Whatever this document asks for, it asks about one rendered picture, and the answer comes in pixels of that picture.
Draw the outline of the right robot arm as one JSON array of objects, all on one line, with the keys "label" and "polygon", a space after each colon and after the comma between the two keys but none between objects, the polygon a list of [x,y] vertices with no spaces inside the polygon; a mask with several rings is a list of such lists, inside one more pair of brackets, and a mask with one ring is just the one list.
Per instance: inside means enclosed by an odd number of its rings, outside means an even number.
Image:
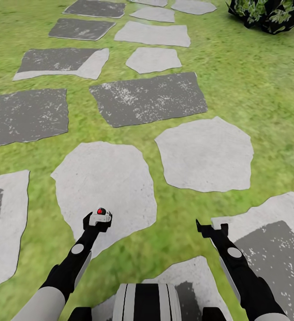
[{"label": "right robot arm", "polygon": [[215,217],[212,225],[196,222],[203,238],[210,238],[219,252],[219,261],[229,284],[241,307],[246,310],[249,321],[290,321],[275,301],[267,282],[257,277],[248,267],[243,253],[228,239],[228,223],[233,217]]}]

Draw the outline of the pesticide atomizer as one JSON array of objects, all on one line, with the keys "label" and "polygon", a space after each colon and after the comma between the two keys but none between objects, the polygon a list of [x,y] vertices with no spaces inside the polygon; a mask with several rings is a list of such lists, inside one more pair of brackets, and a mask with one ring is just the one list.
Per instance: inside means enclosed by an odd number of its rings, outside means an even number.
[{"label": "pesticide atomizer", "polygon": [[109,216],[110,216],[111,212],[109,212],[109,211],[106,210],[105,208],[100,208],[100,209],[98,209],[97,214],[109,215]]}]

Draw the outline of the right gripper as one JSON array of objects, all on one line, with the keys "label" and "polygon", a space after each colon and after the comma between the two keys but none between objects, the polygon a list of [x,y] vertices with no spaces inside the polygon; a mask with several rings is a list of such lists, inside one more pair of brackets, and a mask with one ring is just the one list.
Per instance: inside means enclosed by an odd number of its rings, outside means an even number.
[{"label": "right gripper", "polygon": [[197,228],[202,233],[203,238],[210,238],[212,243],[219,237],[227,237],[229,235],[228,230],[229,226],[227,224],[221,224],[220,230],[214,230],[212,225],[201,225],[199,222],[196,222]]}]

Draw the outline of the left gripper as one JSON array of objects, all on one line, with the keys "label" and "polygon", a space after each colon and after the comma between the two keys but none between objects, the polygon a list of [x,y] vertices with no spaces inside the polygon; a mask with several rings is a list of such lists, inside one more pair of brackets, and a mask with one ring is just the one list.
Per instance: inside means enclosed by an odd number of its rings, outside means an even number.
[{"label": "left gripper", "polygon": [[98,222],[95,226],[90,226],[90,215],[92,215],[92,212],[88,214],[84,219],[83,219],[83,229],[84,233],[93,233],[95,238],[97,238],[98,234],[100,232],[106,232],[108,227],[111,227],[111,220],[107,222]]}]

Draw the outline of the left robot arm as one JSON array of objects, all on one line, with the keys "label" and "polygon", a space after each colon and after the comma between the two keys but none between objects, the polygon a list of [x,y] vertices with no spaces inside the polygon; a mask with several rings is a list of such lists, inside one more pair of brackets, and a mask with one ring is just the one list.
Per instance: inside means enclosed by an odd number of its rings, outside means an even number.
[{"label": "left robot arm", "polygon": [[111,227],[111,216],[88,214],[83,219],[84,233],[70,249],[69,256],[50,271],[46,282],[12,321],[58,321],[60,314],[87,269],[94,241]]}]

